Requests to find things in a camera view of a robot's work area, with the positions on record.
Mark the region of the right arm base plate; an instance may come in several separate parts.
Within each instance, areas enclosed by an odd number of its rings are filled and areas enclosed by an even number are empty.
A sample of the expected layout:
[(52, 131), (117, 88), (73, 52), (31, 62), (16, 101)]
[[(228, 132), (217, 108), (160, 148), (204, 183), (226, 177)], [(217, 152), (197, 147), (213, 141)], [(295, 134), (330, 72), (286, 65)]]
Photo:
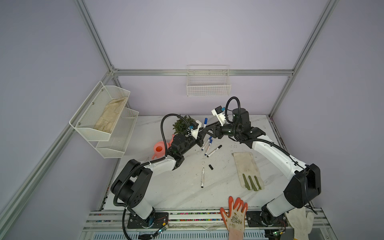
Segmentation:
[(273, 217), (265, 211), (248, 211), (246, 220), (249, 227), (286, 227), (287, 219), (280, 215)]

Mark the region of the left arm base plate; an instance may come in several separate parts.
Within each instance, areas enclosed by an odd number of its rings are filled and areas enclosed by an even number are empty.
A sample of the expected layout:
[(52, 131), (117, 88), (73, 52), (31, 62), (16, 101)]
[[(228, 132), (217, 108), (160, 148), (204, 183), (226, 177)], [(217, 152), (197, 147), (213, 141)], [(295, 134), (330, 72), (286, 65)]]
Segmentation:
[(127, 229), (159, 229), (169, 221), (169, 213), (158, 212), (142, 219), (138, 215), (129, 214), (125, 224)]

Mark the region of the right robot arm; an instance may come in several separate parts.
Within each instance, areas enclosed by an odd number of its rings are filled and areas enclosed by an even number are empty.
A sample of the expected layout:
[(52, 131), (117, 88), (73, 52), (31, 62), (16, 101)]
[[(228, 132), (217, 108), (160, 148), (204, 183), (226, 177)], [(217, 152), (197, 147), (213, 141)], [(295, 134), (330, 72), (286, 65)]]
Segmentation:
[(205, 135), (221, 139), (228, 136), (240, 144), (259, 152), (274, 164), (288, 179), (283, 193), (262, 207), (262, 224), (271, 226), (275, 220), (292, 209), (305, 207), (321, 193), (321, 171), (315, 164), (307, 165), (297, 160), (280, 146), (276, 145), (264, 131), (252, 127), (249, 113), (244, 108), (232, 111), (232, 119), (228, 120), (228, 111), (221, 106), (212, 114), (218, 121), (204, 128), (192, 129), (191, 133), (197, 141)]

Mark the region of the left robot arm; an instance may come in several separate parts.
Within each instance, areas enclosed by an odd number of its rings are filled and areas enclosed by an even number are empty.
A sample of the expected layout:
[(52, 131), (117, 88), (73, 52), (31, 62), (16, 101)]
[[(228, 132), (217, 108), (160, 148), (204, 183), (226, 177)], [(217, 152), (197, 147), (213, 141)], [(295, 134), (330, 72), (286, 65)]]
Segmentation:
[(179, 168), (185, 160), (184, 154), (195, 145), (201, 147), (204, 138), (205, 134), (198, 134), (196, 137), (177, 134), (167, 149), (166, 156), (144, 163), (135, 159), (128, 161), (111, 187), (114, 206), (123, 207), (143, 221), (153, 219), (155, 210), (145, 200), (151, 178)]

